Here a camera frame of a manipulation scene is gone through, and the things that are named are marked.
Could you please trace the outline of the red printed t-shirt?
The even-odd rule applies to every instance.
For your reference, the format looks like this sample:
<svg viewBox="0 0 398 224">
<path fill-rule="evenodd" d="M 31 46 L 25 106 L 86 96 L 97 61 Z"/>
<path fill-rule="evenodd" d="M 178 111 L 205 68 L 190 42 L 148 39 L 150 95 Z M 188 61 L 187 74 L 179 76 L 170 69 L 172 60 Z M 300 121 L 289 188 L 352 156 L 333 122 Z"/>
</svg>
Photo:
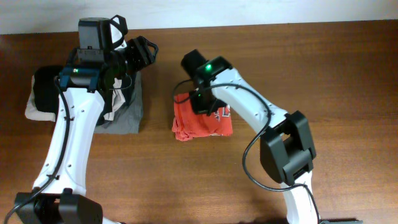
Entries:
<svg viewBox="0 0 398 224">
<path fill-rule="evenodd" d="M 208 136 L 230 136 L 233 133 L 230 106 L 218 108 L 207 116 L 195 114 L 190 101 L 174 103 L 172 131 L 179 141 Z"/>
</svg>

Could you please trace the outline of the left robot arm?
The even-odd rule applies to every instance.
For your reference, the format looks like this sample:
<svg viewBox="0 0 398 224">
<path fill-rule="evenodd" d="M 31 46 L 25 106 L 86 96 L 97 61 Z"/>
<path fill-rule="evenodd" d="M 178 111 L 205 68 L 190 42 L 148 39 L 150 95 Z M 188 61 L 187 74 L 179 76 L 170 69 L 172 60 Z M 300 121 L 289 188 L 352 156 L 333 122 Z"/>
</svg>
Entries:
<svg viewBox="0 0 398 224">
<path fill-rule="evenodd" d="M 128 96 L 136 76 L 152 65 L 158 46 L 143 36 L 126 40 L 124 17 L 79 20 L 79 44 L 52 77 L 58 106 L 47 157 L 30 192 L 16 195 L 22 223 L 107 223 L 102 206 L 86 196 L 86 168 L 95 128 Z"/>
</svg>

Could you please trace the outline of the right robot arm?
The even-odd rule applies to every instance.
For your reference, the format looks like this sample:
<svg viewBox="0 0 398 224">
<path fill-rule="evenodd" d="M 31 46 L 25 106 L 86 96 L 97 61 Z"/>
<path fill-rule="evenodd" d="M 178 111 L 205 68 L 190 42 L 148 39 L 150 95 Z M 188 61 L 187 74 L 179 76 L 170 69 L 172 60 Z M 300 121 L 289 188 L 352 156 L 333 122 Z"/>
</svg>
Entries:
<svg viewBox="0 0 398 224">
<path fill-rule="evenodd" d="M 195 114 L 210 115 L 230 106 L 254 130 L 242 157 L 248 178 L 263 189 L 283 193 L 289 223 L 320 223 L 311 184 L 317 154 L 308 119 L 271 103 L 222 56 L 207 60 L 195 49 L 184 55 L 181 66 L 196 87 L 188 97 Z M 255 142 L 260 143 L 262 168 L 280 188 L 268 187 L 249 173 L 246 158 Z"/>
</svg>

